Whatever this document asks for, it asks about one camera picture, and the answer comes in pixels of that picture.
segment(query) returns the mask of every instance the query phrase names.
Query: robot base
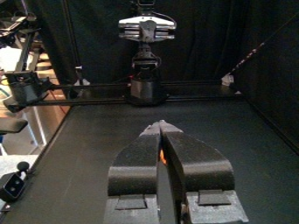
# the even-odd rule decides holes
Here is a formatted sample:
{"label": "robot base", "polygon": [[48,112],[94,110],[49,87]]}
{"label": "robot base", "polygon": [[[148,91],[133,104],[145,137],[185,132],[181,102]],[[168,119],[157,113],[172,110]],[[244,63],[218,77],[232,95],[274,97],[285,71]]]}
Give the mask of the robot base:
{"label": "robot base", "polygon": [[125,101],[136,106],[153,106],[162,103],[168,96],[158,80],[132,79]]}

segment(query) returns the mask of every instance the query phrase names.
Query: black knob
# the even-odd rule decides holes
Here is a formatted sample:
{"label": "black knob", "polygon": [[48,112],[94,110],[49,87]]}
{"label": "black knob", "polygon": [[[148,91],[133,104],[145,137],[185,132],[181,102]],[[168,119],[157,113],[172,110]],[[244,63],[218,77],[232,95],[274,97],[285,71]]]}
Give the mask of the black knob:
{"label": "black knob", "polygon": [[30,165],[26,162],[20,162],[16,166],[18,172],[17,175],[21,176],[22,172],[26,173]]}

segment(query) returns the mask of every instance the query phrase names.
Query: black table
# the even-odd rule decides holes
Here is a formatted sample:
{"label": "black table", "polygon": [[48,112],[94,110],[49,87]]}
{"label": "black table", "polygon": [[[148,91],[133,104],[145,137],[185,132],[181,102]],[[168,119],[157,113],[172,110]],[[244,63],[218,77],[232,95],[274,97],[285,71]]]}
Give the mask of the black table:
{"label": "black table", "polygon": [[299,157],[244,101],[73,107],[4,224],[102,222],[108,167],[145,127],[165,120],[232,163],[250,224],[299,223]]}

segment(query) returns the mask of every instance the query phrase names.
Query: black curtain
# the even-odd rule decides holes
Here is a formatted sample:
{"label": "black curtain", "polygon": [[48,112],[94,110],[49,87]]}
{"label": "black curtain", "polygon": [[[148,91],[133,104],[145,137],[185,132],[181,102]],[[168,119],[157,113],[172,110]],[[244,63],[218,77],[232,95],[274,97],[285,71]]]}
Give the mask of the black curtain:
{"label": "black curtain", "polygon": [[[137,43],[117,36],[117,21],[132,17],[129,1],[26,2],[41,22],[41,36],[60,81],[76,80],[76,64],[82,65],[82,76],[92,83],[113,82],[132,73]],[[156,0],[154,10],[177,22],[176,39],[152,45],[153,54],[162,59],[164,80],[221,78],[237,62],[246,5],[248,1],[238,0]]]}
{"label": "black curtain", "polygon": [[[240,58],[299,12],[296,0],[249,1]],[[234,74],[237,89],[299,148],[299,15]]]}

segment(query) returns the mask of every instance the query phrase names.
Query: black backdrop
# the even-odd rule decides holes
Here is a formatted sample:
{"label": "black backdrop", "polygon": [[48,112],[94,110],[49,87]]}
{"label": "black backdrop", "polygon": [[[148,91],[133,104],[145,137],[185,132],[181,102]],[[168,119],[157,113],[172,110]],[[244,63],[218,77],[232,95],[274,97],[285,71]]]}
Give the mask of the black backdrop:
{"label": "black backdrop", "polygon": [[[129,75],[137,45],[117,37],[117,20],[130,17],[128,0],[26,2],[41,21],[41,37],[60,82],[76,81],[77,65],[82,65],[82,76],[92,83],[109,83]],[[152,47],[162,59],[162,79],[217,80],[299,11],[299,3],[297,0],[156,0],[156,11],[177,22],[176,39]],[[237,89],[296,146],[297,27],[299,18],[234,73]]]}

